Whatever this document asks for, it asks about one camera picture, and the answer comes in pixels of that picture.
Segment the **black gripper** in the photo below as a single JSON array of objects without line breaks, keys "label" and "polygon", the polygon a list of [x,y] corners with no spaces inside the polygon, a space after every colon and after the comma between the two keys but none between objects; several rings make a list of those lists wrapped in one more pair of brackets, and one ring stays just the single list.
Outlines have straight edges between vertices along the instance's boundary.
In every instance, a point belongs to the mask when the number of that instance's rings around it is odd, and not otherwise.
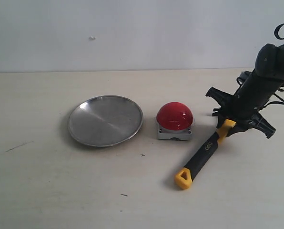
[{"label": "black gripper", "polygon": [[222,125],[226,119],[235,121],[231,130],[257,129],[267,139],[271,138],[276,129],[260,114],[270,98],[284,86],[284,80],[273,77],[262,77],[256,71],[245,71],[237,78],[240,86],[234,94],[229,94],[211,87],[206,97],[213,98],[220,107],[214,108],[212,116],[222,115]]}]

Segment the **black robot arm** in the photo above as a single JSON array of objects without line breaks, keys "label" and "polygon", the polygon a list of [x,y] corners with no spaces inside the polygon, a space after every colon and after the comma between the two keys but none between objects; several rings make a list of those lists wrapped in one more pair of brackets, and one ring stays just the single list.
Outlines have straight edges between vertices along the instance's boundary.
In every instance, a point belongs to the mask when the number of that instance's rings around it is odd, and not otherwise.
[{"label": "black robot arm", "polygon": [[272,137],[276,129],[259,112],[284,86],[284,44],[266,44],[257,55],[253,71],[244,71],[239,78],[243,83],[234,94],[214,87],[206,93],[220,105],[213,110],[213,116],[218,117],[217,128],[223,129],[226,137],[249,129]]}]

